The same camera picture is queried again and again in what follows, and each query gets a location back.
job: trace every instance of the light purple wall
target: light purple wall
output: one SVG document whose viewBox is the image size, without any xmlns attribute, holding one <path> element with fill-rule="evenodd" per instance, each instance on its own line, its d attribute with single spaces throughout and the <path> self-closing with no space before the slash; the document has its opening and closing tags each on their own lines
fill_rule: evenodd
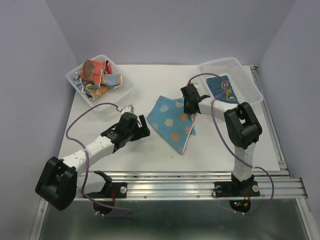
<svg viewBox="0 0 320 240">
<path fill-rule="evenodd" d="M 0 1 L 0 239 L 29 239 L 35 186 L 59 153 L 76 66 L 44 0 Z"/>
<path fill-rule="evenodd" d="M 46 0 L 76 60 L 261 61 L 294 0 Z"/>
<path fill-rule="evenodd" d="M 290 172 L 320 229 L 320 1 L 297 1 L 258 74 Z"/>
</svg>

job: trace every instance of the polka dot napkin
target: polka dot napkin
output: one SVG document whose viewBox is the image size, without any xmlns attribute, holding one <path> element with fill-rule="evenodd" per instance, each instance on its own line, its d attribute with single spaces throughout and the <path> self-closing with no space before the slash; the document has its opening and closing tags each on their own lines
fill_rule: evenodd
<svg viewBox="0 0 320 240">
<path fill-rule="evenodd" d="M 159 96 L 153 109 L 146 117 L 152 128 L 183 155 L 188 139 L 196 135 L 196 115 L 184 113 L 184 99 L 170 99 Z"/>
</svg>

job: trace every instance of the screw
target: screw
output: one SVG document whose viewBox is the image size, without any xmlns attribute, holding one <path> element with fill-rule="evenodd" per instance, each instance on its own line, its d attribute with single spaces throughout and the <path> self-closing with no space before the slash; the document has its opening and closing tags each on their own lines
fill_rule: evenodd
<svg viewBox="0 0 320 240">
<path fill-rule="evenodd" d="M 127 188 L 125 186 L 120 187 L 120 193 L 125 194 L 127 192 Z"/>
<path fill-rule="evenodd" d="M 222 187 L 221 187 L 220 185 L 216 186 L 216 187 L 215 187 L 215 191 L 216 191 L 217 193 L 222 193 Z"/>
<path fill-rule="evenodd" d="M 252 186 L 252 190 L 254 191 L 254 192 L 259 192 L 259 187 L 258 187 L 258 185 L 253 185 Z"/>
</svg>

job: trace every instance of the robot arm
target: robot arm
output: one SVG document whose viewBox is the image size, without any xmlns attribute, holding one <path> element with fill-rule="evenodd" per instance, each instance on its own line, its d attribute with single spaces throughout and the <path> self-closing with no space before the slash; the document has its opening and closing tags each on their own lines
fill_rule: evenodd
<svg viewBox="0 0 320 240">
<path fill-rule="evenodd" d="M 186 114 L 199 113 L 211 116 L 213 99 L 208 95 L 200 96 L 198 88 L 198 85 L 193 83 L 181 88 L 184 98 L 184 112 Z M 249 188 L 253 184 L 256 184 L 252 170 L 253 156 L 256 142 L 262 133 L 262 127 L 253 109 L 247 102 L 237 105 L 216 100 L 213 111 L 216 118 L 225 121 L 228 136 L 234 144 L 235 155 L 244 161 L 243 163 L 237 158 L 235 159 L 231 178 L 235 187 L 225 191 L 233 192 L 233 195 L 238 196 L 247 194 Z"/>
<path fill-rule="evenodd" d="M 119 122 L 86 146 L 85 150 L 90 157 L 89 167 L 100 159 L 114 154 L 127 142 L 150 135 L 144 116 L 140 115 L 138 122 L 138 117 L 132 112 L 132 106 L 125 107 Z M 44 166 L 35 192 L 56 209 L 67 208 L 76 196 L 77 179 L 86 170 L 86 152 L 82 149 L 62 159 L 50 158 Z"/>
</svg>

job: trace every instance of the blue polka dot cloth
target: blue polka dot cloth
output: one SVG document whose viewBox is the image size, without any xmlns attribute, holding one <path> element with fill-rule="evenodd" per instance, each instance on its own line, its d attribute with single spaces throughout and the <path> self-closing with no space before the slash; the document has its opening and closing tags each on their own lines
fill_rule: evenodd
<svg viewBox="0 0 320 240">
<path fill-rule="evenodd" d="M 196 115 L 184 113 L 183 98 L 159 96 L 146 120 L 180 155 L 185 152 L 189 137 L 196 135 Z"/>
<path fill-rule="evenodd" d="M 208 87 L 212 92 L 213 96 L 218 96 L 225 90 L 225 88 L 227 88 L 225 94 L 218 97 L 217 100 L 228 104 L 239 104 L 228 76 L 222 76 L 221 78 L 225 81 L 225 83 L 219 77 L 216 76 L 209 77 L 206 79 L 206 84 L 208 84 Z"/>
</svg>

